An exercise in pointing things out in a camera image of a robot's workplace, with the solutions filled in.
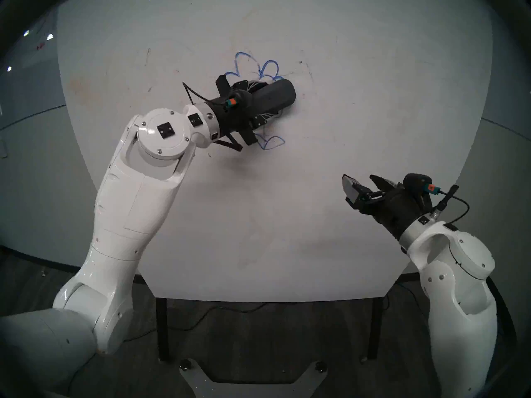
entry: black table leg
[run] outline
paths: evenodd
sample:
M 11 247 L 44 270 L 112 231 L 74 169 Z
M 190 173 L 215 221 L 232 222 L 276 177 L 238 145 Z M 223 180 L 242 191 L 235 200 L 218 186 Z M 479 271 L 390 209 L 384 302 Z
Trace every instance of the black table leg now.
M 371 334 L 369 335 L 369 346 L 367 355 L 360 358 L 363 364 L 369 359 L 376 359 L 378 346 L 380 345 L 380 332 L 382 329 L 383 297 L 372 299 Z
M 168 345 L 168 306 L 166 298 L 156 298 L 156 313 L 157 313 L 157 344 L 159 349 L 159 361 L 169 361 L 169 345 Z

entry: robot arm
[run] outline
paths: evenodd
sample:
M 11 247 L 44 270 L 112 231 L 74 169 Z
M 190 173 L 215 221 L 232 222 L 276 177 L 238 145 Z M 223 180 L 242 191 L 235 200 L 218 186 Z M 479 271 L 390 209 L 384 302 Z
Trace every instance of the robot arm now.
M 401 184 L 371 179 L 380 191 L 344 175 L 347 202 L 383 224 L 419 269 L 430 299 L 431 352 L 443 398 L 473 397 L 485 383 L 496 343 L 496 302 L 485 282 L 494 259 L 476 237 L 437 222 L 457 186 L 434 208 L 429 193 L 439 188 L 427 176 L 408 174 Z M 430 261 L 437 242 L 443 249 Z
M 114 353 L 123 342 L 138 263 L 165 221 L 195 149 L 218 143 L 239 151 L 232 132 L 248 145 L 257 142 L 253 130 L 296 98 L 284 79 L 231 87 L 222 75 L 216 85 L 219 98 L 186 105 L 182 114 L 161 108 L 131 119 L 98 190 L 94 233 L 79 272 L 61 288 L 53 309 L 0 319 L 4 339 L 41 387 L 66 379 L 96 351 Z M 219 140 L 223 136 L 231 142 Z M 133 153 L 142 157 L 142 168 L 131 160 Z M 155 167 L 172 173 L 158 179 L 150 173 Z

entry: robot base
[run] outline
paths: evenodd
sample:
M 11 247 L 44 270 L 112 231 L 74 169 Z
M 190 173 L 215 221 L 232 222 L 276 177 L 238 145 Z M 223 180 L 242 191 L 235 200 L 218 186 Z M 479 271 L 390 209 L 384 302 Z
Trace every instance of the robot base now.
M 180 374 L 196 398 L 309 398 L 328 373 L 324 362 L 312 362 L 292 384 L 229 384 L 212 381 L 193 359 L 180 363 Z

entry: white table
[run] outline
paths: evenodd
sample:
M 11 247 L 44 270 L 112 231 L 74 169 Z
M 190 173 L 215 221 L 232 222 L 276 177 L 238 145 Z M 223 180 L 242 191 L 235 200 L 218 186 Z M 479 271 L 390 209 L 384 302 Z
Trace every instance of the white table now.
M 181 81 L 213 98 L 244 51 L 293 82 L 297 101 L 264 134 L 285 144 L 198 151 L 140 263 L 156 297 L 222 301 L 382 297 L 407 257 L 344 202 L 341 176 L 421 172 L 448 188 L 492 54 L 481 0 L 69 0 L 57 39 L 96 187 L 134 114 L 188 102 Z

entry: blue drawing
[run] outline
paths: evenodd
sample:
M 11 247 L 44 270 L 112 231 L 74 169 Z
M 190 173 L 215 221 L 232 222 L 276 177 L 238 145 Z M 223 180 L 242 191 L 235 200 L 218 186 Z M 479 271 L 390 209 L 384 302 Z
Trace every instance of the blue drawing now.
M 284 78 L 281 75 L 278 75 L 278 73 L 280 71 L 280 67 L 278 66 L 278 63 L 274 59 L 267 60 L 264 63 L 264 65 L 262 65 L 262 67 L 260 67 L 260 63 L 251 54 L 248 54 L 248 53 L 243 52 L 243 51 L 237 52 L 236 55 L 234 56 L 234 71 L 227 71 L 225 73 L 225 75 L 235 75 L 236 77 L 240 76 L 240 70 L 238 69 L 238 57 L 240 57 L 241 55 L 245 56 L 245 57 L 248 57 L 248 58 L 252 59 L 254 62 L 256 62 L 256 66 L 258 68 L 258 79 L 259 80 L 263 79 L 264 77 L 271 78 L 273 81 L 282 80 Z M 275 64 L 277 66 L 277 72 L 275 73 L 275 76 L 264 73 L 265 72 L 265 68 L 269 64 Z M 264 151 L 265 150 L 272 150 L 273 148 L 279 147 L 279 146 L 284 145 L 286 143 L 286 141 L 283 138 L 279 137 L 278 135 L 273 135 L 272 137 L 269 137 L 269 138 L 265 138 L 265 134 L 262 135 L 262 134 L 254 133 L 254 135 L 256 135 L 256 139 L 258 140 L 258 145 L 260 145 L 260 148 L 262 148 Z M 269 144 L 270 141 L 274 140 L 275 138 L 280 140 L 280 142 L 279 143 L 271 143 L 271 144 Z
M 284 138 L 281 138 L 279 137 L 278 135 L 274 135 L 272 137 L 269 137 L 268 139 L 265 139 L 262 134 L 258 134 L 258 133 L 254 133 L 254 135 L 256 135 L 256 139 L 258 140 L 258 145 L 260 146 L 260 148 L 262 148 L 264 151 L 265 150 L 272 150 L 273 148 L 276 148 L 276 147 L 279 147 L 281 145 L 284 145 L 286 143 L 286 141 L 284 140 Z M 269 144 L 269 141 L 271 141 L 272 139 L 274 138 L 277 138 L 279 140 L 281 140 L 281 143 L 280 144 L 274 144 L 274 145 L 271 145 L 268 147 L 268 144 Z
M 251 54 L 248 54 L 246 52 L 243 52 L 243 51 L 239 51 L 236 53 L 236 55 L 234 56 L 234 69 L 235 69 L 235 72 L 233 71 L 227 71 L 225 73 L 225 75 L 235 75 L 237 77 L 240 76 L 240 70 L 238 69 L 238 57 L 240 55 L 244 55 L 250 59 L 252 59 L 254 62 L 256 62 L 256 65 L 258 67 L 258 79 L 261 80 L 263 79 L 264 77 L 268 77 L 268 78 L 271 78 L 273 81 L 277 81 L 277 80 L 281 80 L 282 77 L 281 75 L 278 75 L 279 71 L 280 71 L 280 68 L 278 66 L 278 63 L 274 60 L 274 59 L 269 59 L 267 60 L 264 65 L 262 66 L 262 68 L 260 67 L 260 63 L 251 55 Z M 269 75 L 269 74 L 264 74 L 264 71 L 265 71 L 265 67 L 267 67 L 268 64 L 275 64 L 277 66 L 277 72 L 275 73 L 275 76 L 272 76 L 272 75 Z

